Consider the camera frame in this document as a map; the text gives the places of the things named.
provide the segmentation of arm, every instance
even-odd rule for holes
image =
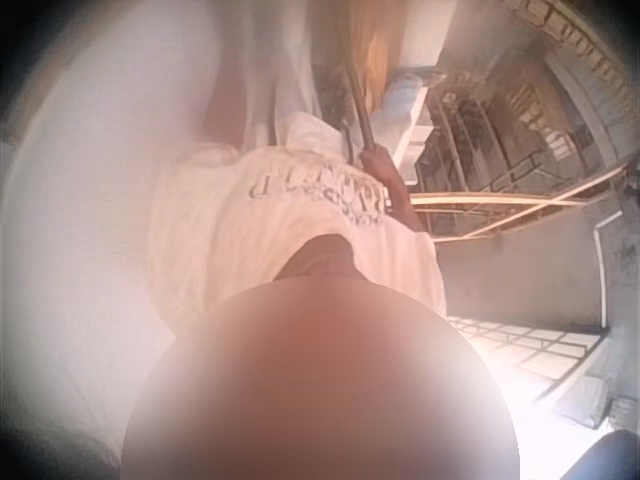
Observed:
[[[411,205],[411,197],[389,152],[376,145],[373,152],[360,154],[364,171],[384,185],[391,200],[391,216],[414,232],[424,232],[424,226]]]

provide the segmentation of person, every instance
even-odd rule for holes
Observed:
[[[256,142],[237,54],[242,12],[224,5],[207,141],[168,167],[152,214],[149,271],[163,319],[176,331],[239,292],[300,276],[366,279],[445,315],[434,243],[384,147],[347,165],[340,132],[277,98],[277,145],[245,148]]]
[[[134,408],[121,478],[519,478],[486,365],[447,321],[357,278],[288,278],[180,335]]]

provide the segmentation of metal bar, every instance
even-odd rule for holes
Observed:
[[[600,273],[600,327],[607,327],[607,282],[604,276],[604,255],[602,254],[602,242],[600,240],[600,229],[622,216],[622,210],[618,210],[610,217],[605,218],[593,228],[593,240],[596,244],[596,254],[598,255],[598,271]]]
[[[539,348],[539,349],[537,349],[534,353],[532,353],[532,354],[531,354],[531,355],[529,355],[528,357],[525,357],[525,358],[523,358],[522,360],[520,360],[520,361],[516,364],[516,366],[517,366],[517,367],[522,368],[522,365],[524,365],[525,363],[527,363],[529,360],[533,360],[533,358],[534,358],[534,357],[536,357],[536,356],[540,355],[541,353],[546,352],[546,351],[549,349],[549,347],[550,347],[551,345],[554,345],[557,341],[562,340],[566,335],[567,335],[566,333],[563,333],[562,335],[560,335],[560,336],[559,336],[558,338],[556,338],[555,340],[548,340],[548,342],[549,342],[549,344],[548,344],[548,345],[544,345],[544,344],[542,344],[542,345],[540,346],[540,348]],[[526,369],[526,368],[522,368],[522,369],[523,369],[523,370],[525,370],[525,371],[527,371],[527,372],[529,372],[529,373],[533,373],[533,374],[536,374],[536,375],[537,375],[537,373],[536,373],[536,372],[532,372],[531,370],[528,370],[528,369]]]
[[[456,209],[456,208],[416,208],[414,209],[418,213],[467,213],[468,210]],[[489,212],[472,212],[471,215],[479,217],[485,217],[491,215]]]
[[[489,117],[487,116],[487,112],[485,111],[484,107],[480,105],[480,103],[478,102],[475,102],[475,104],[478,107],[478,110],[480,111],[480,115],[482,116],[482,120],[484,121],[484,125],[487,129],[487,132],[489,132],[489,137],[491,138],[491,143],[493,143],[494,151],[498,154],[498,157],[500,157],[500,160],[502,161],[502,163],[504,163],[505,166],[507,167],[507,173],[509,174],[509,176],[507,177],[509,179],[509,188],[513,188],[513,178],[512,178],[512,175],[509,173],[512,168],[511,162],[509,161],[509,159],[507,158],[507,155],[502,150],[502,144],[498,140],[498,135],[496,134],[496,131],[494,130],[493,125],[489,120]]]
[[[562,193],[559,193],[555,196],[552,197],[552,201],[553,202],[559,202],[562,200],[565,200],[569,197],[572,197],[584,190],[587,190],[588,188],[593,187],[594,185],[598,185],[599,183],[605,182],[607,180],[609,180],[610,178],[615,177],[616,175],[618,175],[620,172],[622,172],[626,167],[626,163],[622,164],[622,165],[618,165],[616,167],[610,168],[608,170],[605,170],[602,174],[597,175],[597,176],[593,176],[591,178],[588,178],[582,182],[580,182],[578,185],[574,185],[573,187],[565,190]],[[537,212],[540,209],[543,209],[544,207],[548,206],[548,205],[552,205],[552,203],[543,203],[543,204],[539,204],[539,205],[534,205],[532,207],[526,208],[521,212],[518,212],[514,215],[511,215],[507,218],[503,218],[502,220],[498,220],[497,222],[494,222],[490,225],[486,225],[484,227],[478,228],[476,230],[473,230],[472,232],[469,232],[465,235],[462,236],[462,238],[471,238],[471,237],[475,237],[476,235],[479,235],[481,233],[484,232],[488,232],[489,230],[493,230],[495,228],[498,228],[506,223],[510,223],[518,218],[524,217],[525,215],[529,215],[530,213],[533,212]]]
[[[467,126],[464,124],[464,120],[459,113],[456,113],[456,122],[458,122],[458,126],[462,130],[464,138],[469,145],[469,150],[471,150],[471,159],[473,161],[473,168],[476,171],[478,184],[482,185],[489,181],[489,170],[487,169],[487,164],[484,159],[482,162],[480,162],[480,160],[478,159],[478,155],[476,149],[473,147],[473,142],[471,141],[471,136],[469,135]]]
[[[442,154],[440,153],[440,147],[438,146],[438,141],[436,139],[436,141],[434,142],[434,146],[436,149],[436,154],[438,155],[438,160],[440,161],[440,165],[442,166],[442,171],[444,172],[444,183],[445,186],[447,187],[447,191],[451,191],[451,182],[449,182],[449,174],[447,172],[447,168],[444,164],[444,160],[442,160]]]
[[[542,400],[545,400],[551,397],[551,394],[554,393],[556,390],[558,390],[562,384],[566,383],[572,377],[572,375],[576,373],[583,365],[586,366],[585,362],[600,347],[602,342],[604,342],[604,340],[607,338],[607,334],[608,334],[608,331],[605,331],[605,333],[600,336],[598,341],[587,351],[585,356],[582,357],[580,360],[578,360],[573,367],[571,367],[569,370],[567,370],[564,373],[564,375],[562,375],[553,384],[549,385],[549,387],[547,387],[542,393],[540,393],[533,401],[533,404],[534,405],[539,404]]]
[[[445,137],[447,137],[447,143],[449,144],[449,150],[451,151],[451,156],[453,157],[454,165],[456,167],[456,172],[458,173],[458,179],[460,180],[460,186],[466,192],[469,191],[469,187],[467,186],[467,181],[464,178],[464,171],[462,170],[462,162],[460,161],[460,154],[458,153],[458,149],[456,148],[456,142],[453,139],[453,132],[451,131],[451,125],[449,125],[449,120],[447,119],[447,115],[444,113],[444,108],[442,107],[442,103],[439,98],[435,99],[436,106],[438,110],[440,110],[440,115],[442,116],[442,125],[444,126]]]
[[[416,175],[418,176],[418,188],[420,188],[421,192],[426,192],[424,177],[422,176],[422,164],[420,162],[416,163]]]
[[[563,207],[577,207],[585,205],[585,200],[556,199],[544,195],[528,195],[524,193],[498,192],[434,192],[412,193],[412,205],[442,205],[442,204],[477,204],[492,205],[560,205]]]
[[[542,175],[544,177],[551,178],[552,180],[557,180],[558,182],[562,182],[562,183],[566,183],[566,182],[570,182],[571,181],[571,179],[569,179],[569,178],[561,177],[561,176],[556,175],[555,173],[550,172],[548,170],[545,170],[543,168],[538,168],[536,170],[536,173],[539,173],[540,175]]]

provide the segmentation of concrete wall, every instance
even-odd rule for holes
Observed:
[[[449,313],[505,323],[598,325],[592,230],[616,210],[615,201],[602,202],[520,231],[441,245]]]
[[[606,167],[640,149],[637,120],[575,53],[560,47],[545,61],[584,118]]]

